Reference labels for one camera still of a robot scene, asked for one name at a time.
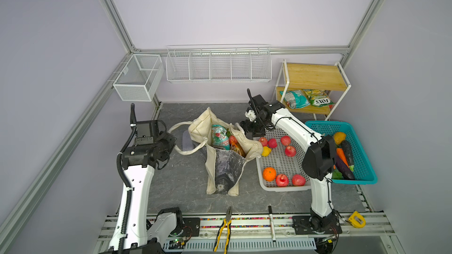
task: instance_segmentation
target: purple eggplant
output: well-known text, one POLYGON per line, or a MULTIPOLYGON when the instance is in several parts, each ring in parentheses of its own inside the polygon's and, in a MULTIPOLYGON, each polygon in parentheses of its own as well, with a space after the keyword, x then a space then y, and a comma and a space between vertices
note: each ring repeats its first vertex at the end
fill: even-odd
POLYGON ((355 175, 353 172, 347 167, 347 165, 336 155, 336 168, 339 172, 342 173, 343 179, 355 180, 355 175))

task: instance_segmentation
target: white wire basket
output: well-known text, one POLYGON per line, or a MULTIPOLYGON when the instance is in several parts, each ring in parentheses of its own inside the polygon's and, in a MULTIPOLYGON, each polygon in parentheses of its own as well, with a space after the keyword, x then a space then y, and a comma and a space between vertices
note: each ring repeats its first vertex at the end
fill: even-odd
POLYGON ((133 54, 113 86, 123 101, 152 101, 164 71, 160 55, 133 54))
POLYGON ((272 58, 269 45, 259 47, 168 47, 166 77, 169 82, 269 82, 272 58))

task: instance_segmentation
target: lemon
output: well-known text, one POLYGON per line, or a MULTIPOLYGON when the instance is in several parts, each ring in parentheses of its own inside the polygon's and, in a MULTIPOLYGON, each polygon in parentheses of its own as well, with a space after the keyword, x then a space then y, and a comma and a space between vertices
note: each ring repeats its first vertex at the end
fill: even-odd
POLYGON ((271 151, 272 150, 270 148, 268 148, 268 146, 264 146, 261 155, 264 156, 264 157, 267 157, 270 154, 271 151))

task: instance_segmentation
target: pliers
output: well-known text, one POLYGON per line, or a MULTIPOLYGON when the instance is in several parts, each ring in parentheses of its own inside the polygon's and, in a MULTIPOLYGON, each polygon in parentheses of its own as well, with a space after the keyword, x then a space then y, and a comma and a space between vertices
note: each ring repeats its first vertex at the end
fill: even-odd
POLYGON ((227 228, 227 238, 226 238, 224 254, 227 253, 227 248, 229 246, 229 239, 230 239, 230 224, 232 222, 231 217, 232 217, 232 207, 229 207, 229 209, 227 210, 227 213, 226 213, 226 217, 223 220, 223 224, 220 227, 220 229, 218 230, 217 240, 215 241, 215 248, 213 249, 214 252, 217 251, 218 244, 220 243, 220 236, 222 235, 223 229, 226 227, 227 228))

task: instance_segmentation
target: yellow pliers handle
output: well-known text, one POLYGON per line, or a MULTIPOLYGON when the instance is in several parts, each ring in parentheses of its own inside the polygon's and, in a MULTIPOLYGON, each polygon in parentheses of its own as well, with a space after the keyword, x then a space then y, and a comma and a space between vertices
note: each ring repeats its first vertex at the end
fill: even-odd
POLYGON ((227 249, 229 247, 229 239, 230 239, 230 224, 232 223, 232 220, 226 221, 226 219, 223 220, 223 224, 220 227, 220 229, 218 230, 218 234, 217 234, 217 241, 215 241, 215 248, 213 249, 214 252, 217 251, 218 249, 218 245, 220 243, 220 236, 222 235, 223 229, 227 228, 227 238, 226 238, 226 244, 225 244, 225 251, 224 254, 227 253, 227 249))

